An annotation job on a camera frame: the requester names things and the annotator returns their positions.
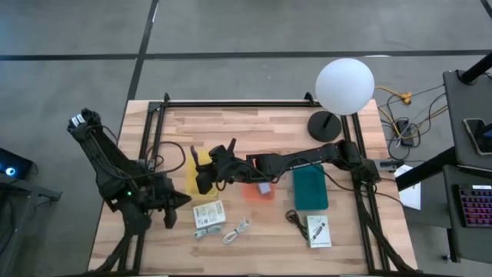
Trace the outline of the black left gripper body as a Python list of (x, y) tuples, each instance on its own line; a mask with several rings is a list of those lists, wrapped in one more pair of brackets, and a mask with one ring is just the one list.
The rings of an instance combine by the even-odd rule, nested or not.
[(151, 210), (161, 211), (164, 209), (166, 212), (175, 212), (172, 196), (174, 189), (172, 180), (169, 177), (149, 178), (147, 180), (147, 203), (145, 204), (145, 210), (150, 212)]

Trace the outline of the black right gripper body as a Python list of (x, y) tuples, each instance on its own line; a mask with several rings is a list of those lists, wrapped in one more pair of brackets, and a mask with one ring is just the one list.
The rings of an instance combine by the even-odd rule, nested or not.
[(223, 145), (214, 147), (209, 151), (211, 162), (201, 165), (201, 171), (197, 172), (196, 182), (200, 194), (205, 195), (214, 183), (224, 181), (243, 182), (247, 180), (246, 161), (237, 158), (234, 154), (228, 155)]

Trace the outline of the white printed product box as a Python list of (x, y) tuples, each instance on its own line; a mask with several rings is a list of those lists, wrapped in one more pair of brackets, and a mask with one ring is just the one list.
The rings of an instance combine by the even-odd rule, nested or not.
[(225, 210), (221, 200), (197, 205), (192, 211), (197, 229), (204, 229), (226, 222)]

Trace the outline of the white card reader box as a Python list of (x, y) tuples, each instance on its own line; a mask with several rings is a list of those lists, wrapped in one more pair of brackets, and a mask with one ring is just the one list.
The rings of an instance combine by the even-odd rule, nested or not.
[(307, 215), (307, 240), (311, 249), (331, 248), (331, 234), (326, 215)]

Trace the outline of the yellow translucent plastic bin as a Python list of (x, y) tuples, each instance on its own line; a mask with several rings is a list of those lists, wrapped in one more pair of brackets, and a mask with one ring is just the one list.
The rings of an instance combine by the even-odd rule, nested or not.
[[(208, 151), (204, 149), (197, 149), (198, 162), (200, 165), (207, 164), (211, 162), (208, 155)], [(195, 162), (191, 154), (187, 155), (187, 161), (185, 163), (185, 193), (192, 197), (193, 202), (213, 202), (218, 200), (218, 190), (215, 186), (205, 195), (202, 195), (198, 191), (198, 186), (196, 182), (196, 177), (198, 173), (195, 170)]]

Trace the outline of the orange translucent plastic bin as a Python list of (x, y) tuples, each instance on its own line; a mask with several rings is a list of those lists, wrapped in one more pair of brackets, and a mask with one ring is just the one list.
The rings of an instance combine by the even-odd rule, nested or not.
[(252, 202), (272, 202), (276, 195), (276, 185), (270, 183), (271, 192), (267, 195), (261, 195), (258, 191), (257, 183), (241, 184), (241, 193), (245, 199)]

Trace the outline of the teal plastic bin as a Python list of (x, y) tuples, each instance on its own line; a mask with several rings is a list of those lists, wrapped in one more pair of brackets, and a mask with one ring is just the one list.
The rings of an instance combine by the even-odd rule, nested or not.
[(321, 165), (295, 169), (292, 178), (296, 210), (328, 209), (327, 186), (324, 168)]

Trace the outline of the white globe table lamp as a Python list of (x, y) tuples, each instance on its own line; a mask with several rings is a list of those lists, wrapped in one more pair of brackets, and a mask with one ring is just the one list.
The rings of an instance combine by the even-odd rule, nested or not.
[(373, 98), (372, 71), (354, 58), (340, 58), (319, 72), (314, 96), (323, 108), (308, 120), (309, 135), (319, 142), (331, 142), (341, 133), (342, 115), (359, 112)]

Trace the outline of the black computer blue light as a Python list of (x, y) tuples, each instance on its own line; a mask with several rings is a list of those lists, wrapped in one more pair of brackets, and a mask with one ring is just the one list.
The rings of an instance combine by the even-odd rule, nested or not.
[(0, 173), (12, 178), (26, 180), (32, 166), (31, 160), (0, 148)]

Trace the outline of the black side stand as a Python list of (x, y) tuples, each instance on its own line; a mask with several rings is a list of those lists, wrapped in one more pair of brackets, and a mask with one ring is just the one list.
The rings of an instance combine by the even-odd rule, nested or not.
[(62, 193), (0, 173), (2, 193), (6, 197), (0, 196), (0, 277), (10, 277), (38, 199), (58, 202)]

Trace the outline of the small black webcam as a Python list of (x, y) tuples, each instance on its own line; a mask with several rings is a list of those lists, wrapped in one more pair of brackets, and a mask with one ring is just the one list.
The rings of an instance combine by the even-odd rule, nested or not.
[(404, 162), (396, 159), (378, 159), (374, 161), (379, 171), (394, 172), (401, 167)]

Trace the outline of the black power adapter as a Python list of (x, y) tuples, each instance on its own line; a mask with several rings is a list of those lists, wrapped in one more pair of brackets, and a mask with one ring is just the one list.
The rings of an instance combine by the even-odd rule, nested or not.
[(414, 146), (414, 138), (412, 135), (410, 122), (408, 119), (399, 119), (396, 121), (397, 130), (401, 134), (399, 143), (403, 146)]

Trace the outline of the white paper sheet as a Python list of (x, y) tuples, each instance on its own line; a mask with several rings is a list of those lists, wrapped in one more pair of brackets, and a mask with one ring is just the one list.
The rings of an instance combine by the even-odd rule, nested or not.
[[(411, 169), (412, 167), (409, 165), (402, 165), (396, 169), (394, 177), (397, 178)], [(421, 183), (418, 182), (409, 188), (399, 191), (399, 197), (403, 206), (410, 209), (421, 210)]]

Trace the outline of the dark grey desk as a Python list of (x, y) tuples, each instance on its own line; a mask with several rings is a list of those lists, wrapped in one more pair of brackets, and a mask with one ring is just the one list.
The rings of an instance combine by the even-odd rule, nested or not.
[(492, 171), (492, 155), (477, 153), (464, 125), (466, 118), (492, 123), (492, 79), (482, 75), (466, 85), (457, 72), (444, 72), (443, 80), (458, 165)]
[(458, 167), (443, 167), (447, 209), (450, 218), (448, 234), (451, 240), (451, 258), (468, 259), (492, 264), (492, 229), (465, 228), (457, 208), (458, 185), (492, 185), (492, 179), (485, 175), (474, 175)]

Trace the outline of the black smartphone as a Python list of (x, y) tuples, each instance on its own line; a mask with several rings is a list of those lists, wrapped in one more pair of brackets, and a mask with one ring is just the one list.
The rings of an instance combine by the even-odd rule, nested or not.
[(482, 118), (465, 118), (464, 127), (478, 155), (492, 155), (492, 123)]

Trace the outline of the backlit black keyboard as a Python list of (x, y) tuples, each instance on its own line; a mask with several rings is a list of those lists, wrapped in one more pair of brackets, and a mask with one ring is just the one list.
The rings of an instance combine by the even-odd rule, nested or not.
[(492, 185), (458, 185), (456, 192), (463, 227), (492, 229)]

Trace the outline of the black stand pole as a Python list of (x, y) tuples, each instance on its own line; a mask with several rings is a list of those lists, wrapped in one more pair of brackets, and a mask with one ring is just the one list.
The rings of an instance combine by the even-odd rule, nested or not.
[(485, 55), (479, 62), (472, 65), (468, 70), (458, 72), (459, 80), (466, 85), (473, 85), (476, 80), (492, 68), (492, 52)]

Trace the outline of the black metal rig frame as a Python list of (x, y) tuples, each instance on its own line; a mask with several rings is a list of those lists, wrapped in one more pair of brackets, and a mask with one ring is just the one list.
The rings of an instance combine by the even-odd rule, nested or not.
[[(182, 156), (196, 149), (209, 151), (236, 139), (235, 155), (288, 154), (312, 149), (317, 142), (309, 136), (309, 117), (319, 105), (308, 100), (171, 100), (165, 109), (161, 139), (164, 167), (177, 190), (184, 190), (186, 177)], [(291, 174), (281, 177), (272, 202), (252, 202), (241, 193), (241, 184), (228, 185), (218, 192), (224, 204), (224, 232), (242, 219), (248, 229), (233, 242), (224, 244), (222, 235), (195, 239), (195, 205), (177, 210), (173, 229), (165, 228), (159, 212), (142, 240), (128, 250), (127, 266), (137, 275), (398, 275), (400, 269), (377, 243), (372, 231), (360, 221), (361, 212), (377, 212), (381, 231), (394, 251), (414, 273), (417, 263), (404, 210), (397, 203), (397, 186), (386, 175), (373, 199), (352, 191), (348, 172), (326, 166), (328, 217), (331, 248), (311, 249), (297, 227), (287, 221), (294, 206)]]

